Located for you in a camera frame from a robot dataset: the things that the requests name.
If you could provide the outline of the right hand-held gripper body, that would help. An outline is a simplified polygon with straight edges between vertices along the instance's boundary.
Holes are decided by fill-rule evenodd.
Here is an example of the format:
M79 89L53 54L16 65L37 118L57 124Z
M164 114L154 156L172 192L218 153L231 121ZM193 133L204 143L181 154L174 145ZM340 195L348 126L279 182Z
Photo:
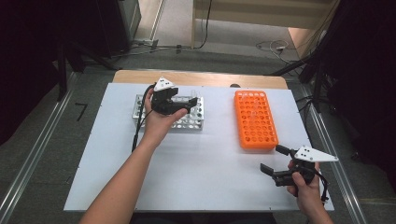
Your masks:
M304 178L306 184L310 184L318 171L315 168L316 162L339 161L334 155L322 152L312 147L302 146L298 149L291 149L290 154L293 166L288 171L274 172L272 178L276 186L293 186L292 174L298 172Z

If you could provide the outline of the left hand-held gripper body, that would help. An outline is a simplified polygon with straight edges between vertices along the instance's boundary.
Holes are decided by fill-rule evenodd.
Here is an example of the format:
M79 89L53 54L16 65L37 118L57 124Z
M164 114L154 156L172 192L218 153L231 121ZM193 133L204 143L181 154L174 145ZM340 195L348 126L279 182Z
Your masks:
M172 115L181 108L189 110L187 108L188 102L174 102L173 97L167 97L166 90L170 88L176 88L176 85L165 77L160 77L154 86L151 108L162 115Z

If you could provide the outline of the silver metal test tube rack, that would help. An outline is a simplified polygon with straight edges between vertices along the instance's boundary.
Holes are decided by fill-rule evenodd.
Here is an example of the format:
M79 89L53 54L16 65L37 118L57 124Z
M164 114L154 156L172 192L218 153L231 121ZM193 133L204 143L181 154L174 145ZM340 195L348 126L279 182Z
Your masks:
M144 96L142 94L137 94L134 102L134 110L132 114L132 119L136 127L143 129L145 127L145 116L146 109L143 104ZM191 96L174 96L172 100L174 102L188 102ZM180 120L176 121L172 128L175 130L191 130L191 131L201 131L203 129L205 120L205 103L204 98L199 97L197 106L194 106L189 113L182 117Z

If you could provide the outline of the orange plastic test tube rack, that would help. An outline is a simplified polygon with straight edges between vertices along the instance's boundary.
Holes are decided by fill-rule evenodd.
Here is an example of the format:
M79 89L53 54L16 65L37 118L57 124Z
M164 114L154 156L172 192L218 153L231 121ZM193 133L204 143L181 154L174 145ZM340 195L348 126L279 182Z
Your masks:
M252 115L249 111L251 94L260 98L256 115ZM233 103L241 148L263 150L275 148L278 145L278 138L266 93L264 91L236 91Z

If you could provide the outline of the person's left hand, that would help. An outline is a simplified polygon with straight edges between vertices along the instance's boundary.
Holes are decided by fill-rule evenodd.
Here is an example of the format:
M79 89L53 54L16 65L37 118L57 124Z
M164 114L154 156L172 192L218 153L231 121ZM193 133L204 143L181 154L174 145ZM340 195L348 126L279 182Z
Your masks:
M181 108L169 116L159 114L151 108L150 98L153 93L154 90L149 89L145 98L145 131L139 145L156 148L165 138L172 125L187 114L187 110Z

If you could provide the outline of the person's right hand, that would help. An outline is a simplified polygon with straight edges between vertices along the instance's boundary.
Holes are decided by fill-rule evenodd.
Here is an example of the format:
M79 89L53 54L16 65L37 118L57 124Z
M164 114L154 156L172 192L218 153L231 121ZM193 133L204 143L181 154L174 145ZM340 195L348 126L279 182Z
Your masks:
M310 184L306 184L300 173L294 172L291 176L294 185L287 186L287 192L296 198L300 210L308 214L322 208L318 177L315 176Z

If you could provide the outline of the wooden table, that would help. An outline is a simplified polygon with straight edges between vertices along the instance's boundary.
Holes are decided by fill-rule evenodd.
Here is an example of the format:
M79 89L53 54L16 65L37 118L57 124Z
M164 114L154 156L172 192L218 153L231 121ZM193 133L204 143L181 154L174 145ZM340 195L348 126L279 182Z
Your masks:
M283 77L251 76L207 72L182 72L165 70L120 70L113 77L114 83L151 84L160 77L165 77L177 85L231 87L233 84L250 89L288 88Z

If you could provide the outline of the white board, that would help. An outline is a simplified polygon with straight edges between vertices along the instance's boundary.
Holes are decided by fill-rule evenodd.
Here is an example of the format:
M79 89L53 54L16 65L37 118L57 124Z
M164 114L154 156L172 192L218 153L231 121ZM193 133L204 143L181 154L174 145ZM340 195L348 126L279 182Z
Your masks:
M135 97L144 84L110 83L64 208L84 211L131 153ZM155 150L136 205L139 212L292 211L295 198L260 170L283 171L289 157L239 146L233 88L182 86L204 98L198 132L171 131Z

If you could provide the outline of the thin metal floor strip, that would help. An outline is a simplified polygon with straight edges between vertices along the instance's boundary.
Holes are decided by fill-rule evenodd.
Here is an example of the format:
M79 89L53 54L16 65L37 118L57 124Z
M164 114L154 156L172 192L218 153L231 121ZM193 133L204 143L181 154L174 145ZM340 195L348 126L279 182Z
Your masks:
M166 0L155 0L155 1L157 3L157 6L155 7L155 9L156 9L155 17L154 17L153 24L151 26L150 35L149 35L149 38L151 40L155 39L155 35L158 30L159 22L161 20L162 14L163 14L163 8L164 8L165 2L166 2Z

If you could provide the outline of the black tripod stand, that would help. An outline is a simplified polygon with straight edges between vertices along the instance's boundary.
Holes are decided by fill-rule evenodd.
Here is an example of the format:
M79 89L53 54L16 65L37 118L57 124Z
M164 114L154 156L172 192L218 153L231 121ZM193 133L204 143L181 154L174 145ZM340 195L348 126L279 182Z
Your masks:
M272 73L272 76L280 77L296 68L303 68L298 79L301 83L308 83L314 80L313 93L309 97L307 104L312 105L318 113L321 113L320 104L322 103L320 93L324 79L323 57L325 49L333 37L334 29L340 24L340 20L336 16L340 3L341 0L335 0L323 23L314 32L313 36L308 38L308 42L313 43L314 47L308 51L307 55L299 61L287 63L284 68Z
M57 42L57 64L58 64L58 82L59 94L58 102L61 102L65 97L68 88L66 80L66 63L69 63L74 71L83 72L85 64L82 61L81 55L86 55L95 62L101 64L103 67L118 71L120 67L107 62L105 59L95 54L93 51L83 47L77 42L61 39Z

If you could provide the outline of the person's dark clothing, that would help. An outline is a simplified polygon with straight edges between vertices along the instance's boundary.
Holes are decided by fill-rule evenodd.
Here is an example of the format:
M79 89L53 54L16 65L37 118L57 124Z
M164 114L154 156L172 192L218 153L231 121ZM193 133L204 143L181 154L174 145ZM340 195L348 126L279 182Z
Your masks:
M129 224L277 224L272 213L137 213Z

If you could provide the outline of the dark grey cabinet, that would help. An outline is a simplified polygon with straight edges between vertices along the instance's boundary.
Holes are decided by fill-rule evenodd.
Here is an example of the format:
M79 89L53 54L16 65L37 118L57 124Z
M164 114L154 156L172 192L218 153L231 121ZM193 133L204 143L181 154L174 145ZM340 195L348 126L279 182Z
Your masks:
M105 35L107 57L128 51L141 21L138 0L96 0Z

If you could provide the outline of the black curtain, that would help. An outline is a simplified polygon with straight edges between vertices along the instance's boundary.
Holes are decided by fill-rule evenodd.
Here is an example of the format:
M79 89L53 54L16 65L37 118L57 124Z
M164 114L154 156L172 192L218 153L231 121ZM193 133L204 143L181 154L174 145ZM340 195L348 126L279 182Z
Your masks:
M62 80L63 54L85 69L78 38L93 0L0 0L0 146Z
M396 0L342 0L325 49L336 79L328 97L352 127L352 145L396 190Z

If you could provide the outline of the beige desk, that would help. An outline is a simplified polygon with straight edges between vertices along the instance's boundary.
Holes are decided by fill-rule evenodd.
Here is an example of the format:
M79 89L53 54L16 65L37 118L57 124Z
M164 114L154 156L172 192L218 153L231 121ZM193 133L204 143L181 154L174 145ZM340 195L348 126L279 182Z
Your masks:
M287 27L303 58L315 48L339 4L340 0L192 0L191 46L195 21L209 16L214 21Z

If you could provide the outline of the metal floor rail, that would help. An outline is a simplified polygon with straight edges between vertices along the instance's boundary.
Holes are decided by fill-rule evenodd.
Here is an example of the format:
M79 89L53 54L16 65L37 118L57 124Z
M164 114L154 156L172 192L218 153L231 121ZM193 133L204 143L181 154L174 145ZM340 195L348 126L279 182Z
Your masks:
M0 204L0 224L7 224L20 197L22 196L38 162L44 153L47 144L62 116L67 104L75 90L76 83L80 75L72 72L66 81L69 89L64 94L64 97L59 100L53 107L49 118L47 119L40 135L35 140L35 144L29 151L27 158L18 171L16 177L11 182L8 190L6 191L5 198Z
M361 203L348 178L342 156L337 151L337 145L326 125L324 117L328 104L322 98L315 98L310 87L303 85L300 90L303 96L302 100L298 100L298 106L303 113L302 118L309 140L314 147L339 159L336 162L323 162L323 173L330 182L329 190L334 206L334 211L331 212L333 220L338 224L368 224Z

